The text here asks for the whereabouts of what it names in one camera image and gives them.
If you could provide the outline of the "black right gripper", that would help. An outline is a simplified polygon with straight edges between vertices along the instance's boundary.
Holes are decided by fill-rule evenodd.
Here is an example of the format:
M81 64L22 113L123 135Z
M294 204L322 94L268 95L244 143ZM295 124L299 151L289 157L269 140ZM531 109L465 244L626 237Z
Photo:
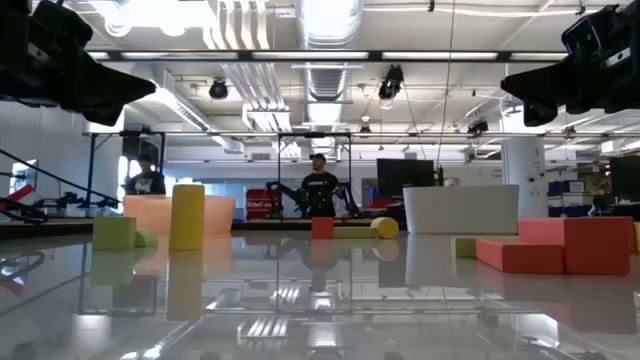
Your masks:
M524 103L524 125L601 109L640 110L640 2L607 5L561 35L568 55L559 63L506 76L501 89Z

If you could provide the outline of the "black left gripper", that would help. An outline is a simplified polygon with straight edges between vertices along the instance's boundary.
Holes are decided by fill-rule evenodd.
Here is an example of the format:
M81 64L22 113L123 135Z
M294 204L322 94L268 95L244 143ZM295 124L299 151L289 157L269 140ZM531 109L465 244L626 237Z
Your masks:
M125 105L156 85L89 56L93 30L64 1L0 0L0 101L59 107L113 126ZM101 96L107 80L108 99Z

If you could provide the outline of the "long yellow cylinder block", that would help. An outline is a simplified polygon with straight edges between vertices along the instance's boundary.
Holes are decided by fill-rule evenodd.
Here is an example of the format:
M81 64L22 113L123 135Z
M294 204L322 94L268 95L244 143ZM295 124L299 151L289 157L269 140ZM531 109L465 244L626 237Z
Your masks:
M170 251L199 251L204 238L205 188L177 184L171 199Z

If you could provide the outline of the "red rectangular block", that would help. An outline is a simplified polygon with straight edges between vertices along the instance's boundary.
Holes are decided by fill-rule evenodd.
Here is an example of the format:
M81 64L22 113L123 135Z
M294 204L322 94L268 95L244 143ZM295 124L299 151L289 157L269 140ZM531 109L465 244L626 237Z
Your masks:
M568 218L563 225L568 273L626 276L630 272L634 239L631 218Z
M564 248L488 239L476 241L476 258L503 273L562 274Z
M534 245L564 245L563 218L523 219L518 223L519 240Z

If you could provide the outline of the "green cube block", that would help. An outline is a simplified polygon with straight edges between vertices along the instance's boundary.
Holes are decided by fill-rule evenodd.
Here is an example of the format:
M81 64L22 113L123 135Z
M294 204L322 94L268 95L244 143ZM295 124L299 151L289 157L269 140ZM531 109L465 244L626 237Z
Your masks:
M93 225L93 249L130 250L135 247L136 219L133 217L96 217Z

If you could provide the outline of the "green rectangular block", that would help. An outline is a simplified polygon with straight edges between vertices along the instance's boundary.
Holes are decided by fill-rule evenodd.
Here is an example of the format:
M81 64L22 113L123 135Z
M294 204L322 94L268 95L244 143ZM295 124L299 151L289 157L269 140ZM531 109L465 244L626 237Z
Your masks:
M472 237L453 237L451 252L454 258L476 258L476 239Z

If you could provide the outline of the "short yellow cylinder block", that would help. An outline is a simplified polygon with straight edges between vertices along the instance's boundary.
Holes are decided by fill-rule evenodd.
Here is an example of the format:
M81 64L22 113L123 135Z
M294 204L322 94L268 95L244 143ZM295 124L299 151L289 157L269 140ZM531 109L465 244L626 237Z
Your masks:
M390 217L375 218L370 227L375 231L379 238L392 239L399 233L399 223Z

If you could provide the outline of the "red cube block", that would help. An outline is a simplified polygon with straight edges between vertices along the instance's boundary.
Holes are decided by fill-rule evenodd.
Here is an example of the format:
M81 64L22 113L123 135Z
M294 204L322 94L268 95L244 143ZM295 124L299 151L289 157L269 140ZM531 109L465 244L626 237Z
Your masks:
M332 239L334 237L334 219L332 217L313 217L311 219L313 239Z

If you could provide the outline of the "white round column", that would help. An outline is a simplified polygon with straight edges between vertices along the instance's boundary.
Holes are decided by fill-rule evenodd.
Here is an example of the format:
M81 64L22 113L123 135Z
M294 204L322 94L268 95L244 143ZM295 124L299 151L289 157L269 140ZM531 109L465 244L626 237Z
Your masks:
M545 149L542 138L508 138L501 144L503 183L518 186L518 217L548 216Z

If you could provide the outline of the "black monitor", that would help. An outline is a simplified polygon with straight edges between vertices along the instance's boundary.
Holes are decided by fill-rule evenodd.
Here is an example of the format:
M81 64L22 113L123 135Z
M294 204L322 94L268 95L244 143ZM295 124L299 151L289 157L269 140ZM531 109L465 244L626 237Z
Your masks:
M640 156L613 157L609 165L613 195L620 199L640 199Z
M429 187L435 184L434 162L417 159L376 160L377 193L382 197L400 197L405 187Z

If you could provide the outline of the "white plastic bin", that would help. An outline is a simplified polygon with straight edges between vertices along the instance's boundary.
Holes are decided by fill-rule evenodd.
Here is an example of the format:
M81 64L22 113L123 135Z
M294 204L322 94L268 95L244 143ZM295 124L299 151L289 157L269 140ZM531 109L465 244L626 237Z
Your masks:
M406 187L403 199L407 228L413 234L517 232L517 185Z

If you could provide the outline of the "red tool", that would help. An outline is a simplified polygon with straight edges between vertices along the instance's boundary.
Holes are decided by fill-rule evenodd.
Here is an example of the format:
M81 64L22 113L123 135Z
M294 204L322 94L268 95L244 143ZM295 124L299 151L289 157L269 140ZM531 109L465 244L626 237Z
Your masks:
M4 211L7 208L6 200L9 202L17 202L31 193L35 191L34 187L31 184L27 184L21 187L19 190L16 190L13 193L10 193L6 198L0 198L0 212Z

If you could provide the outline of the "orange translucent plastic bin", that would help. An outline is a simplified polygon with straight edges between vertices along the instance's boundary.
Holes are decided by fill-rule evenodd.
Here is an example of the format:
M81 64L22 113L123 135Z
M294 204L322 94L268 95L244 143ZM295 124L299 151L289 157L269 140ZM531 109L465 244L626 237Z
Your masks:
M126 195L123 199L124 215L134 217L138 228L168 237L171 225L171 198L162 195ZM235 198L205 196L204 233L229 233L235 212Z

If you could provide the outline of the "red tool chest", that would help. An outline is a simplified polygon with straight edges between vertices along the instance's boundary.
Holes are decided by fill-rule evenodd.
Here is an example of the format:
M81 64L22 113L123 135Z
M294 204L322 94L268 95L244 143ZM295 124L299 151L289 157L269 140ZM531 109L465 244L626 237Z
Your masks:
M245 194L246 220L264 220L277 218L281 205L278 190L250 188Z

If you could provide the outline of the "blue and red crates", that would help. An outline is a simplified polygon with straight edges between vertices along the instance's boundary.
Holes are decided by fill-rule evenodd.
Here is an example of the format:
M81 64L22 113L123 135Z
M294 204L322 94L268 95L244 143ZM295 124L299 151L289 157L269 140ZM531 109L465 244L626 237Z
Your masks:
M367 190L367 196L367 205L369 209L388 208L400 201L397 197L380 195L376 187L369 187Z

